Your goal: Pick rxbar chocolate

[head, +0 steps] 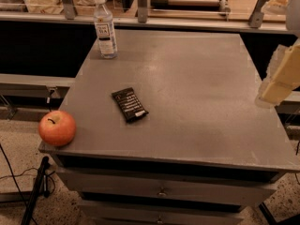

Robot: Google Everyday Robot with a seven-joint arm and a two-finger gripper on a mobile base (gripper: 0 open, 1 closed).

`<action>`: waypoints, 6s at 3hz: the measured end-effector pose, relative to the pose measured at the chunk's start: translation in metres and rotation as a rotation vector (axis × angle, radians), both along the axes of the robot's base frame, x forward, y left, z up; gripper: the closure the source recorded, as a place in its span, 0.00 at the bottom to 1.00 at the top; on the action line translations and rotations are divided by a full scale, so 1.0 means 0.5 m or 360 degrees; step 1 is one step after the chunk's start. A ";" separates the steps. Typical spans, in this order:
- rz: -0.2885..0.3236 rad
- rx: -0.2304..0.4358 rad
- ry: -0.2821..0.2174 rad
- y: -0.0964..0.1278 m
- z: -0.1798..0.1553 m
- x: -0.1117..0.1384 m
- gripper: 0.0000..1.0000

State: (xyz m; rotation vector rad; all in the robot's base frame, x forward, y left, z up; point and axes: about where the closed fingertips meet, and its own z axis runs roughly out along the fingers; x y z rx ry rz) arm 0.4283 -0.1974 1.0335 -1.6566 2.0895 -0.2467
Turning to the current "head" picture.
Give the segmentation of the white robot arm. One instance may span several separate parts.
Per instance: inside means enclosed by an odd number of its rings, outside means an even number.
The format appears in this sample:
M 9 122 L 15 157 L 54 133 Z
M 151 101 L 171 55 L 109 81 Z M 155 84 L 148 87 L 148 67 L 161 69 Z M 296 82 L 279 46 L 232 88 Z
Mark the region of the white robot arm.
M 300 0 L 288 0 L 286 28 L 300 37 Z M 273 53 L 266 77 L 258 89 L 255 104 L 261 108 L 279 105 L 294 89 L 300 86 L 300 43 L 290 46 L 279 45 Z

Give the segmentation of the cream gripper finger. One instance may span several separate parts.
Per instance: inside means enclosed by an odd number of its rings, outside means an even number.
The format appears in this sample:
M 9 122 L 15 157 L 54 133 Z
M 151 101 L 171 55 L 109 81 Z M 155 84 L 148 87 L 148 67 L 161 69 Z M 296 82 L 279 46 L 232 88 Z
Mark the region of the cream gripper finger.
M 261 108 L 269 109 L 277 106 L 287 96 L 287 88 L 276 84 L 272 79 L 279 68 L 285 51 L 285 46 L 278 45 L 272 54 L 266 70 L 266 77 L 262 80 L 258 95 L 255 98 L 255 104 Z
M 272 79 L 276 84 L 287 88 L 287 96 L 289 96 L 294 89 L 300 86 L 299 44 L 294 44 L 290 47 L 286 47 L 283 59 L 279 65 L 279 68 L 272 76 Z

